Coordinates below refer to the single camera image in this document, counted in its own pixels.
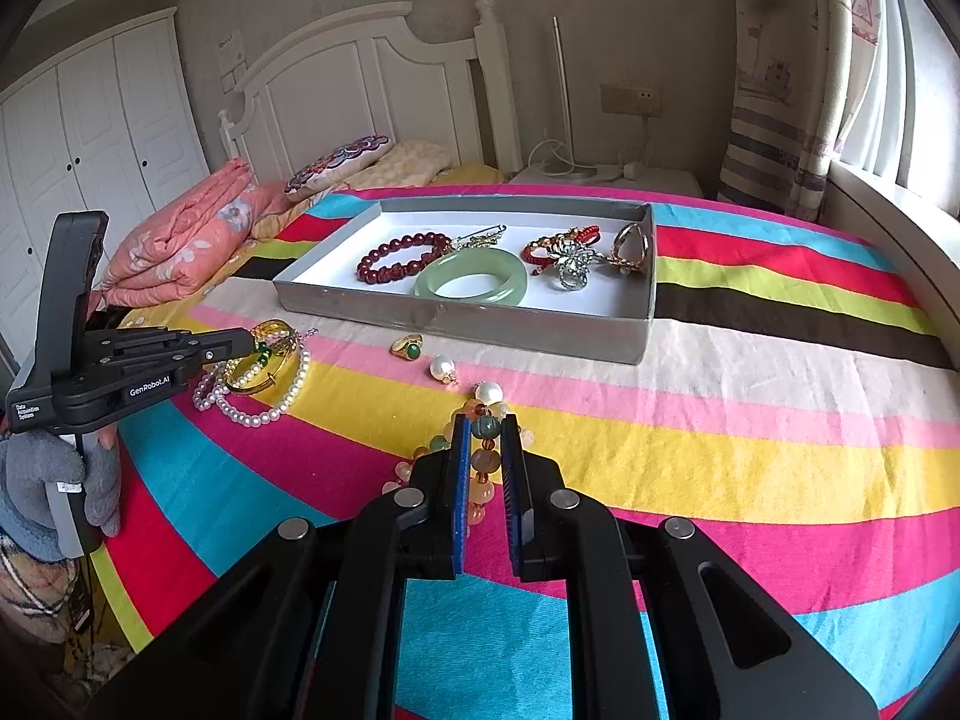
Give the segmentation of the grey gloved left hand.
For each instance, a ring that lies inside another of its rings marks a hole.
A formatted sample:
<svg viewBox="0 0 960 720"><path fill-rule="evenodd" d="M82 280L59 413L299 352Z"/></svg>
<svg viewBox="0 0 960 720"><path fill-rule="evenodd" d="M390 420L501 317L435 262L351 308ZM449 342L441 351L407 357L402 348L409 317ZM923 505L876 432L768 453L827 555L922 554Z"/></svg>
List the grey gloved left hand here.
<svg viewBox="0 0 960 720"><path fill-rule="evenodd" d="M2 439L2 532L41 562L67 559L60 548L54 497L82 491L83 520L114 538L121 531L121 457L117 426L101 427L76 447L44 429Z"/></svg>

